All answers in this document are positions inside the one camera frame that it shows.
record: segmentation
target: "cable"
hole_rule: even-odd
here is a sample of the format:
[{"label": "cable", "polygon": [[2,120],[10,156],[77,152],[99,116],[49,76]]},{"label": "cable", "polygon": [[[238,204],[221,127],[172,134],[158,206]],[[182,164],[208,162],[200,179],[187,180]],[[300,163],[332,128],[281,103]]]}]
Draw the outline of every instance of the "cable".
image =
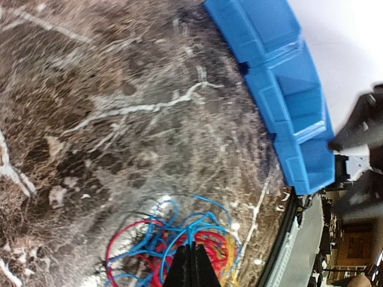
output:
[{"label": "cable", "polygon": [[[194,196],[194,198],[223,209],[227,215],[229,226],[231,226],[230,214],[222,205],[201,196]],[[164,203],[171,203],[174,207],[173,215],[168,221],[164,221],[156,216]],[[108,281],[105,286],[112,284],[113,287],[118,287],[115,279],[131,277],[137,280],[137,286],[140,287],[162,287],[164,277],[169,272],[178,247],[185,244],[191,245],[193,242],[205,247],[218,279],[221,282],[230,282],[237,286],[233,269],[241,247],[233,235],[233,231],[220,225],[212,212],[194,213],[176,225],[178,214],[179,208],[177,203],[173,200],[167,200],[159,203],[154,214],[149,215],[148,219],[130,224],[117,232],[107,248],[105,267]],[[128,252],[110,258],[111,249],[116,240],[131,228],[140,224],[148,224],[144,238]],[[135,257],[143,260],[151,270],[151,273],[143,279],[132,274],[118,274],[114,276],[111,264],[124,257]]]},{"label": "cable", "polygon": [[223,209],[223,211],[225,211],[225,213],[226,213],[226,215],[227,215],[227,220],[228,220],[228,222],[229,222],[229,227],[232,226],[232,219],[231,219],[231,217],[230,217],[230,213],[226,210],[225,207],[223,207],[222,205],[220,205],[219,203],[217,203],[217,202],[215,202],[215,201],[212,201],[212,200],[210,200],[210,199],[206,199],[206,198],[204,198],[204,197],[202,197],[202,196],[194,196],[194,198],[195,198],[195,199],[201,199],[201,200],[210,202],[210,203],[212,203],[212,204],[218,206],[219,208]]}]

